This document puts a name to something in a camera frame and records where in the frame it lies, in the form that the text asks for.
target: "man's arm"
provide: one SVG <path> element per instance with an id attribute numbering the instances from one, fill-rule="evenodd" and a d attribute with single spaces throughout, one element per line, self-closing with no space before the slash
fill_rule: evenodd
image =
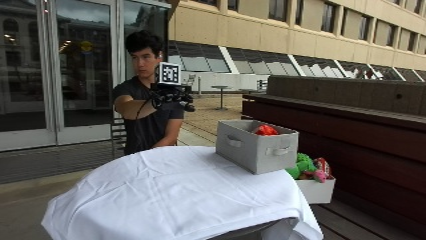
<path id="1" fill-rule="evenodd" d="M 163 138 L 154 144 L 154 146 L 151 146 L 151 148 L 175 145 L 182 122 L 183 119 L 169 119 Z"/>
<path id="2" fill-rule="evenodd" d="M 154 111 L 154 107 L 151 106 L 150 100 L 134 100 L 131 96 L 129 95 L 121 95 L 114 100 L 114 108 L 117 113 L 121 114 L 123 119 L 127 120 L 135 120 L 139 118 L 146 117 L 149 114 L 151 114 Z"/>

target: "white box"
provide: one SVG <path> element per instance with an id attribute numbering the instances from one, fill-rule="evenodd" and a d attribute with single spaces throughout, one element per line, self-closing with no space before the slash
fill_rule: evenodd
<path id="1" fill-rule="evenodd" d="M 261 125 L 278 135 L 261 136 L 251 131 Z M 257 120 L 221 120 L 217 125 L 215 152 L 254 174 L 293 168 L 297 159 L 298 132 Z"/>
<path id="2" fill-rule="evenodd" d="M 330 203 L 335 178 L 326 179 L 325 183 L 315 180 L 295 180 L 309 204 Z"/>

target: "pink object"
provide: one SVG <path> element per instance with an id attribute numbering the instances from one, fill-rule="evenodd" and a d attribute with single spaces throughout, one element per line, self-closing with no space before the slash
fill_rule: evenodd
<path id="1" fill-rule="evenodd" d="M 322 170 L 315 170 L 313 175 L 317 182 L 325 183 L 327 176 Z"/>

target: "white tablecloth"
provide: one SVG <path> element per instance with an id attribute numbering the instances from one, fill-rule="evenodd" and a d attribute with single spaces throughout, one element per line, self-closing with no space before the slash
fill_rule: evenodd
<path id="1" fill-rule="evenodd" d="M 179 146 L 94 169 L 49 201 L 42 226 L 54 240 L 193 240 L 278 219 L 265 239 L 322 239 L 285 170 L 253 175 L 214 147 Z"/>

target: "black camera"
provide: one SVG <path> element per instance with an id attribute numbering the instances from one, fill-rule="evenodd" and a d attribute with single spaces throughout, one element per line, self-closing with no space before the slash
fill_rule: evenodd
<path id="1" fill-rule="evenodd" d="M 182 85 L 181 66 L 174 63 L 159 62 L 155 67 L 155 82 L 150 84 L 151 104 L 161 109 L 165 104 L 178 103 L 186 112 L 194 112 L 195 107 L 190 86 Z"/>

